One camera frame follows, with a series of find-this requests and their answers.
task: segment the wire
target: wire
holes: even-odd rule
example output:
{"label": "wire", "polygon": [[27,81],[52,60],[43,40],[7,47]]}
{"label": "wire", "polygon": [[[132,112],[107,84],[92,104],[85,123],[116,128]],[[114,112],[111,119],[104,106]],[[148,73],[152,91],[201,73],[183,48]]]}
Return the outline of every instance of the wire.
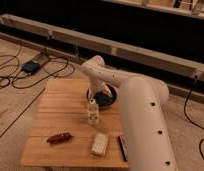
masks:
{"label": "wire", "polygon": [[[188,102],[189,99],[190,99],[190,96],[191,96],[191,94],[192,94],[192,91],[194,90],[194,87],[195,87],[197,81],[198,81],[198,77],[196,76],[195,79],[194,79],[193,86],[192,86],[192,88],[189,90],[189,93],[188,93],[188,95],[187,95],[187,97],[186,97],[186,100],[185,100],[185,103],[184,103],[184,115],[185,115],[186,119],[187,119],[191,124],[193,124],[193,125],[197,126],[198,128],[201,128],[202,130],[204,130],[204,127],[201,126],[201,125],[199,125],[199,124],[196,123],[195,121],[193,121],[193,120],[188,116],[187,111],[186,111],[187,102]],[[202,159],[204,160],[204,153],[203,153],[203,151],[202,151],[202,144],[203,144],[203,142],[204,142],[204,138],[200,140],[198,147],[199,147],[199,152],[200,152],[200,154],[201,154],[201,157],[202,157]]]}
{"label": "wire", "polygon": [[25,107],[25,109],[14,119],[14,121],[5,129],[5,131],[0,135],[0,139],[5,135],[5,133],[13,126],[13,124],[29,109],[29,107],[38,99],[38,97],[43,93],[45,88],[43,88],[31,102]]}
{"label": "wire", "polygon": [[[68,67],[68,65],[69,65],[67,58],[57,57],[56,59],[64,59],[64,60],[66,60],[66,63],[59,62],[59,63],[65,64],[65,66],[62,67],[61,69],[59,69],[59,70],[53,72],[53,73],[48,73],[47,76],[45,76],[45,77],[43,77],[42,79],[38,80],[37,82],[35,82],[35,83],[31,84],[31,85],[27,85],[27,86],[17,86],[17,85],[15,85],[15,83],[16,83],[18,80],[20,80],[20,78],[18,77],[19,74],[22,72],[22,71],[20,71],[20,72],[17,73],[17,75],[13,78],[13,80],[12,80],[12,82],[11,82],[12,87],[14,87],[15,89],[27,89],[27,88],[31,88],[31,87],[33,87],[33,86],[35,86],[35,85],[41,83],[43,80],[45,80],[45,79],[47,79],[47,78],[49,78],[49,77],[51,77],[51,76],[56,77],[56,74],[57,74],[57,73],[63,71],[63,70],[66,69],[66,68]],[[69,74],[67,74],[67,75],[65,75],[65,76],[63,76],[63,77],[68,77],[68,76],[72,75],[72,74],[75,72],[75,67],[74,67],[73,65],[71,65],[71,66],[72,66],[72,71],[71,71]]]}
{"label": "wire", "polygon": [[204,160],[204,154],[203,154],[203,152],[202,152],[202,144],[203,144],[203,142],[204,142],[204,138],[200,141],[200,143],[199,143],[199,151],[200,151],[200,154],[201,154],[201,157],[203,158],[203,160]]}
{"label": "wire", "polygon": [[196,123],[195,121],[193,121],[193,120],[188,116],[187,111],[186,111],[187,103],[188,103],[188,101],[189,101],[189,99],[190,99],[190,97],[191,97],[192,91],[194,90],[194,87],[195,87],[197,81],[198,81],[198,77],[195,77],[193,86],[192,86],[192,88],[190,89],[190,91],[189,91],[189,93],[188,93],[188,95],[187,95],[187,97],[186,97],[186,100],[185,100],[185,103],[184,103],[184,115],[185,115],[186,119],[187,119],[191,124],[193,124],[193,125],[195,125],[195,126],[197,126],[197,127],[199,127],[199,128],[201,128],[201,129],[204,130],[204,127],[201,126],[201,125],[199,125],[199,124]]}

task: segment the small object on table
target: small object on table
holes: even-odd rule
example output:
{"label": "small object on table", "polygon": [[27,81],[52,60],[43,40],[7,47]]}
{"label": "small object on table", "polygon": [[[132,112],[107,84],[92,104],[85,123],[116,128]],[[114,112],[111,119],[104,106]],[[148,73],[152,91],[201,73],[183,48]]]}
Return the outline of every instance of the small object on table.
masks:
{"label": "small object on table", "polygon": [[123,135],[118,136],[118,140],[119,140],[120,148],[123,154],[123,159],[124,161],[127,161],[127,149],[126,149]]}
{"label": "small object on table", "polygon": [[95,99],[90,99],[87,110],[88,123],[90,125],[97,125],[99,123],[99,106]]}
{"label": "small object on table", "polygon": [[98,132],[95,135],[91,153],[97,156],[104,156],[106,153],[107,143],[108,143],[108,135]]}
{"label": "small object on table", "polygon": [[54,136],[51,136],[47,139],[47,142],[51,143],[51,144],[58,144],[64,141],[69,141],[73,136],[66,132],[66,133],[62,133],[62,134],[56,134]]}

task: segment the concrete floor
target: concrete floor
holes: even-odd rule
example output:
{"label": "concrete floor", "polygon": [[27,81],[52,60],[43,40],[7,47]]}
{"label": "concrete floor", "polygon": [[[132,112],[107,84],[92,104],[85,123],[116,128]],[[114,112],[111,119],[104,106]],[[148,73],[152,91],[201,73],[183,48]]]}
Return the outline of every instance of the concrete floor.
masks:
{"label": "concrete floor", "polygon": [[[18,45],[0,40],[0,54],[15,54]],[[19,59],[22,62],[33,57],[37,52],[28,48],[23,48]],[[86,77],[75,65],[76,72],[70,78]],[[32,98],[27,96],[16,96],[18,103],[15,101],[15,95],[28,95],[31,92],[39,91],[46,84],[46,81],[30,90],[14,90],[9,87],[0,92],[0,111],[3,111],[8,104],[11,109],[25,108]],[[204,171],[204,162],[199,154],[198,143],[204,138],[204,131],[193,126],[186,121],[183,114],[184,100],[181,97],[170,95],[169,101],[163,106],[163,113],[168,127],[170,140],[175,153],[180,171]],[[36,116],[37,106],[40,98],[13,124],[13,126],[0,139],[0,171],[41,171],[43,168],[23,167],[19,164],[26,139],[31,129],[31,124]],[[204,125],[204,105],[189,101],[188,113],[195,121]],[[12,113],[8,112],[9,120],[12,119]],[[54,170],[100,170],[109,171],[117,169],[66,169],[54,168]]]}

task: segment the floor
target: floor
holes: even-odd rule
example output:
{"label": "floor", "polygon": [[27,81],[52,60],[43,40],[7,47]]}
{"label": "floor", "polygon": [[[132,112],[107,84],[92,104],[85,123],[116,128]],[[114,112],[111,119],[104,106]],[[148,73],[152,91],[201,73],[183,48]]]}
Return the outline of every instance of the floor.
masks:
{"label": "floor", "polygon": [[[0,55],[3,54],[16,54],[19,47],[0,40]],[[24,63],[28,59],[32,58],[38,52],[22,48],[19,55],[21,63]],[[69,78],[86,78],[80,71],[80,67],[77,64],[73,64],[76,68],[75,73]],[[49,64],[48,69],[56,69],[58,66]],[[65,73],[69,73],[71,68],[67,68]],[[35,81],[41,78],[45,73],[40,71],[36,77],[32,79]],[[5,127],[5,124],[12,122],[15,119],[15,113],[21,112],[34,98],[34,96],[43,89],[47,80],[32,89],[15,90],[12,87],[0,90],[0,130]],[[198,143],[200,139],[204,138],[204,131],[190,124],[183,114],[183,98],[175,95],[170,95],[169,101],[163,106],[163,113],[167,123],[170,140],[175,153],[175,157],[178,163],[180,171],[204,171],[204,161],[202,160]],[[0,138],[0,171],[41,171],[43,168],[30,168],[23,167],[19,164],[21,154],[23,152],[26,139],[31,129],[31,124],[36,116],[37,106],[40,102],[38,98],[33,105],[14,122],[14,124],[5,132]],[[189,101],[188,113],[196,122],[204,125],[204,105]],[[54,168],[54,170],[95,170],[95,171],[109,171],[117,169],[66,169],[66,168]]]}

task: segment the power adapter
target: power adapter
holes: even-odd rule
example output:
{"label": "power adapter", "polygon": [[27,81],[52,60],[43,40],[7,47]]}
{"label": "power adapter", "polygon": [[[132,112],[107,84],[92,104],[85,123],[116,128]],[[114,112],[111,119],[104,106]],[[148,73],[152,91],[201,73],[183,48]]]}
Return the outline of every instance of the power adapter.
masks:
{"label": "power adapter", "polygon": [[26,62],[22,66],[22,71],[28,73],[28,74],[34,74],[40,69],[40,65],[32,60]]}
{"label": "power adapter", "polygon": [[39,53],[22,66],[22,71],[31,75],[35,74],[49,61],[50,61],[50,58],[48,58],[47,55],[44,55],[43,53]]}

